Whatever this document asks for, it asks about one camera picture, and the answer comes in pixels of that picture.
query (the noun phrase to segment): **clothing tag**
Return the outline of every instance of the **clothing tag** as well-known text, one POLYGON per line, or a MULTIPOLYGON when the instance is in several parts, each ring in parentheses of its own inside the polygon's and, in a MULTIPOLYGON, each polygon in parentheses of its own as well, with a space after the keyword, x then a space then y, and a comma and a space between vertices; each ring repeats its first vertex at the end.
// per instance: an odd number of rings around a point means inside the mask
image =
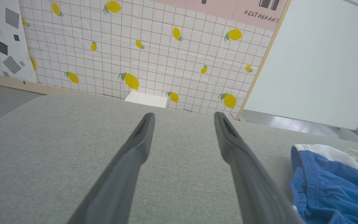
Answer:
POLYGON ((348 149, 348 150, 344 151, 344 153, 346 153, 349 156, 351 156, 352 159, 354 159, 354 160, 356 160, 358 158, 358 151, 356 151, 354 149, 348 149))

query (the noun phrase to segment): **white grid tile backdrop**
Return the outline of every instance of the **white grid tile backdrop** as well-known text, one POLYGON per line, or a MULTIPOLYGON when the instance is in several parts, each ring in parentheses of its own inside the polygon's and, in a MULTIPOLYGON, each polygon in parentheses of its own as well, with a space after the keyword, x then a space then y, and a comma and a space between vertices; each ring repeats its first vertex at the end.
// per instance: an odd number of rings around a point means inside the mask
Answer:
POLYGON ((179 102, 168 97, 167 108, 237 116, 273 31, 149 0, 117 1, 121 11, 105 15, 107 1, 20 0, 22 17, 30 24, 25 34, 39 83, 125 99, 136 91, 118 79, 126 72, 138 78, 138 92, 177 93, 179 102), (53 2, 63 17, 52 12, 53 2), (172 36, 175 27, 183 41, 172 36), (225 42, 232 29, 243 37, 225 42), (145 48, 139 49, 136 40, 145 48), (208 66, 205 74, 200 73, 203 65, 208 66), (78 84, 64 75, 67 71, 77 75, 78 84), (234 109, 218 99, 221 93, 237 99, 234 109))

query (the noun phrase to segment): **lemon print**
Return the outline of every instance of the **lemon print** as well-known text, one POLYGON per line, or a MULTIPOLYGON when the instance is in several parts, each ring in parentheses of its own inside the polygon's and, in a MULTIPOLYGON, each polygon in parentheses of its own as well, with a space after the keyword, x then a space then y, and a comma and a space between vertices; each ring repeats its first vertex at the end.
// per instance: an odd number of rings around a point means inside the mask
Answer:
POLYGON ((174 92, 167 92, 165 93, 165 95, 168 95, 171 97, 171 101, 177 103, 179 101, 179 96, 178 94, 174 93, 174 92))
POLYGON ((96 51, 96 48, 98 48, 98 46, 96 45, 95 41, 92 41, 91 50, 96 51))
POLYGON ((234 109, 234 106, 237 103, 236 98, 234 97, 234 95, 228 94, 228 93, 222 93, 218 96, 218 99, 220 97, 220 100, 222 101, 222 99, 225 99, 224 103, 227 107, 234 109))
POLYGON ((206 65, 204 65, 203 68, 201 69, 201 73, 202 74, 206 73, 207 69, 208 69, 208 67, 206 65))
POLYGON ((253 72, 253 69, 251 68, 251 65, 246 66, 246 71, 247 72, 253 72))
POLYGON ((175 39, 177 39, 178 41, 183 41, 183 37, 180 35, 180 30, 178 28, 174 28, 172 31, 172 35, 175 39))
POLYGON ((59 6, 54 2, 52 3, 52 11, 58 16, 63 16, 64 15, 64 13, 62 13, 60 11, 59 6))
POLYGON ((225 36, 225 42, 226 40, 238 40, 240 39, 241 37, 243 37, 243 35, 241 34, 241 31, 240 30, 237 30, 237 29, 234 29, 234 30, 230 30, 226 36, 225 36))
POLYGON ((135 77, 135 76, 133 76, 133 75, 131 75, 131 74, 127 74, 126 72, 124 72, 124 73, 120 73, 119 75, 118 75, 118 78, 120 78, 120 76, 121 76, 121 79, 124 81, 124 79, 125 79, 125 83, 129 86, 129 88, 133 88, 133 89, 136 89, 136 90, 138 90, 138 88, 139 88, 139 81, 138 81, 138 79, 135 77))
POLYGON ((72 82, 77 83, 78 84, 78 77, 71 72, 65 72, 64 73, 72 82))
POLYGON ((23 21, 23 26, 30 27, 30 24, 27 23, 26 19, 22 18, 21 21, 23 21))
POLYGON ((37 63, 35 62, 34 58, 30 57, 31 63, 33 64, 34 71, 37 70, 37 63))
POLYGON ((108 3, 105 4, 105 7, 103 9, 103 13, 106 14, 110 14, 109 11, 111 11, 112 13, 118 13, 121 10, 121 6, 120 4, 118 4, 118 2, 116 1, 109 1, 108 3))
POLYGON ((136 40, 136 46, 138 46, 140 49, 145 49, 145 46, 140 42, 140 40, 136 40))

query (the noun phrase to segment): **gray upholstered table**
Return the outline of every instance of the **gray upholstered table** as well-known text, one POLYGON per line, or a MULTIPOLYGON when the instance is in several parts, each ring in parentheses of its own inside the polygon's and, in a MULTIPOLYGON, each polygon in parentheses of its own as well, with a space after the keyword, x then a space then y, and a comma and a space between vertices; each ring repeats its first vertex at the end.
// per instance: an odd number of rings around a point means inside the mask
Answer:
MULTIPOLYGON (((78 95, 42 96, 0 118, 0 223, 65 223, 147 112, 155 113, 154 138, 129 223, 240 223, 212 116, 78 95)), ((344 140, 232 123, 289 197, 293 144, 358 150, 344 140)))

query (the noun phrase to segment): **white wall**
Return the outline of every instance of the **white wall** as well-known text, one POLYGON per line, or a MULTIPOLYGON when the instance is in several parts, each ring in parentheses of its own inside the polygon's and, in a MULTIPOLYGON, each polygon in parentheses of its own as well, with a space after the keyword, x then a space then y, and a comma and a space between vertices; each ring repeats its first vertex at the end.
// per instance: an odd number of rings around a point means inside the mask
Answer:
POLYGON ((245 109, 358 127, 358 7, 292 0, 245 109))
POLYGON ((0 42, 7 45, 7 55, 0 52, 0 75, 6 75, 14 78, 18 78, 24 81, 37 82, 35 71, 30 60, 29 52, 27 49, 27 43, 24 35, 23 23, 20 16, 19 1, 17 0, 0 0, 0 42), (18 14, 18 26, 17 28, 6 23, 6 8, 18 14), (18 35, 19 41, 16 41, 14 35, 18 35), (6 66, 3 62, 9 58, 13 59, 10 62, 16 64, 16 69, 13 72, 9 69, 11 64, 6 66))

